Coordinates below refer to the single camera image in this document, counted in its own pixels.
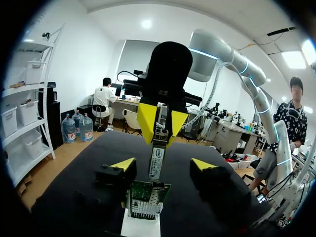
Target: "black tabletop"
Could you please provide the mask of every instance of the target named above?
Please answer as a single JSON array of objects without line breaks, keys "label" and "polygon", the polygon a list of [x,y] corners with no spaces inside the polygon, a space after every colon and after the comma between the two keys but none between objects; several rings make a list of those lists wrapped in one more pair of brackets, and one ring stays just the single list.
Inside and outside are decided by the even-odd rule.
[{"label": "black tabletop", "polygon": [[[136,158],[136,180],[147,181],[150,153],[151,146],[142,137],[114,131],[104,133],[83,150],[37,200],[32,208],[35,219],[42,226],[48,223],[46,227],[54,228],[54,231],[67,229],[82,233],[108,231],[120,234],[124,209],[115,193],[95,187],[93,171],[103,164]],[[226,167],[232,173],[235,185],[248,191],[244,181],[215,149],[173,143],[166,150],[160,176],[161,181],[172,185],[160,215],[162,237],[215,236],[226,229],[226,224],[219,221],[210,206],[201,200],[192,183],[191,158]],[[78,192],[83,195],[82,205],[74,201],[74,193]],[[105,204],[104,208],[100,208],[100,202]],[[267,211],[266,207],[258,209],[255,196],[250,205],[257,208],[258,215]]]}]

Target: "man in white shirt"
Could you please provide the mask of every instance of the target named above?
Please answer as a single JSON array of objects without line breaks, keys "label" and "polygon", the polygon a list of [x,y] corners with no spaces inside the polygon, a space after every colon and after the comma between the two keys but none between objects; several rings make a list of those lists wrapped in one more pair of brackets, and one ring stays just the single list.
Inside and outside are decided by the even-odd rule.
[{"label": "man in white shirt", "polygon": [[115,96],[113,91],[110,89],[111,79],[103,79],[103,87],[96,88],[94,91],[94,100],[92,113],[98,118],[105,118],[109,116],[107,128],[113,129],[113,117],[114,109],[109,107],[109,101],[114,103],[118,98]]}]

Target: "circuit board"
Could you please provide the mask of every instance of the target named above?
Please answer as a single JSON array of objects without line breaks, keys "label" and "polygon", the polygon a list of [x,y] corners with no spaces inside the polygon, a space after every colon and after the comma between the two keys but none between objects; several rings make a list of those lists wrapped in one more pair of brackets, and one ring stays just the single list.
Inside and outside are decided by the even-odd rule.
[{"label": "circuit board", "polygon": [[134,218],[155,220],[163,209],[163,202],[171,185],[158,182],[133,181],[125,206]]}]

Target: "wooden floor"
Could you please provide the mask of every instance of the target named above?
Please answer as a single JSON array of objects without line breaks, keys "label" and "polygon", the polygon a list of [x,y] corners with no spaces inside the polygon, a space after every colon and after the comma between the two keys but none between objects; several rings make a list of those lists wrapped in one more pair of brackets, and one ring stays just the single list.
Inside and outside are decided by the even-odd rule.
[{"label": "wooden floor", "polygon": [[[122,132],[120,124],[114,125],[114,130]],[[102,134],[103,133],[100,132],[94,132],[93,141],[98,139]],[[22,194],[22,201],[25,205],[30,209],[36,199],[43,194],[54,178],[92,142],[82,142],[80,139],[77,139],[73,144],[64,144],[55,150],[56,159],[52,159],[48,156],[34,167],[30,172],[32,181],[27,185],[26,192]],[[176,137],[175,142],[186,143],[186,140]],[[253,169],[239,169],[236,170],[236,172],[240,176],[243,176],[244,174],[252,176]]]}]

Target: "computer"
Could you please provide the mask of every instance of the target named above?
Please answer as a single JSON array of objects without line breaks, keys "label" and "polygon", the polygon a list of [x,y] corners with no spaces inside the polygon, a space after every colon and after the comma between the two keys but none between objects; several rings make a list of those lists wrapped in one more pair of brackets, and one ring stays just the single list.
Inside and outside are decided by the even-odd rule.
[{"label": "computer", "polygon": [[115,95],[116,95],[116,96],[120,97],[120,91],[121,91],[121,89],[122,89],[122,85],[121,85],[121,84],[115,84],[115,83],[113,83],[110,88],[113,89],[113,92],[115,91]]}]

